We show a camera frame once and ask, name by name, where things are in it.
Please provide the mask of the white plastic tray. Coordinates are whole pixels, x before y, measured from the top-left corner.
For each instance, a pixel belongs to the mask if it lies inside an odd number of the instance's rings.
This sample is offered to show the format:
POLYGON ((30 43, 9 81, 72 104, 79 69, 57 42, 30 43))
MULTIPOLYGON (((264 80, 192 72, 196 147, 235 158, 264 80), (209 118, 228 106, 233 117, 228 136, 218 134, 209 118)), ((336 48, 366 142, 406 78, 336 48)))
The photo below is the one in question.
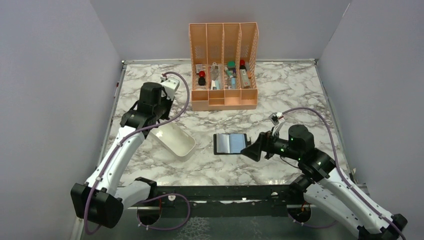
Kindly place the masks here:
POLYGON ((177 160, 185 162, 196 149, 196 140, 174 122, 150 130, 155 139, 177 160))

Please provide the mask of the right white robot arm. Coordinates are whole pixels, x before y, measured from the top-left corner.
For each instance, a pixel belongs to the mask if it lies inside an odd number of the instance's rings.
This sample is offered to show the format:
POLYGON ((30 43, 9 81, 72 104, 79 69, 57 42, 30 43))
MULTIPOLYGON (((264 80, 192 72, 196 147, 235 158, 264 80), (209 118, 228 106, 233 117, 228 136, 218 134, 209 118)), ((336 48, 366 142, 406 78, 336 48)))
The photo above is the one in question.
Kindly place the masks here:
POLYGON ((289 199, 312 204, 346 227, 359 240, 396 240, 407 219, 392 214, 374 202, 336 167, 328 154, 315 147, 314 136, 300 124, 288 129, 288 139, 272 131, 261 132, 241 154, 258 162, 261 154, 298 162, 302 174, 290 184, 289 199))

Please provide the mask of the black leather card holder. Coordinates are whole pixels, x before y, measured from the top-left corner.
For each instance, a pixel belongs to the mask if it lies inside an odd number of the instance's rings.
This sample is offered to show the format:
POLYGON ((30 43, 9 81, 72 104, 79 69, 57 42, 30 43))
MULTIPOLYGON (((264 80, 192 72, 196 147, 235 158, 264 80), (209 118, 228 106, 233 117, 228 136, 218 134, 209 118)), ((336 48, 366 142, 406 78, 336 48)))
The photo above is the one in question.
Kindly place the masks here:
POLYGON ((213 135, 214 155, 240 155, 251 144, 246 133, 216 133, 213 135))

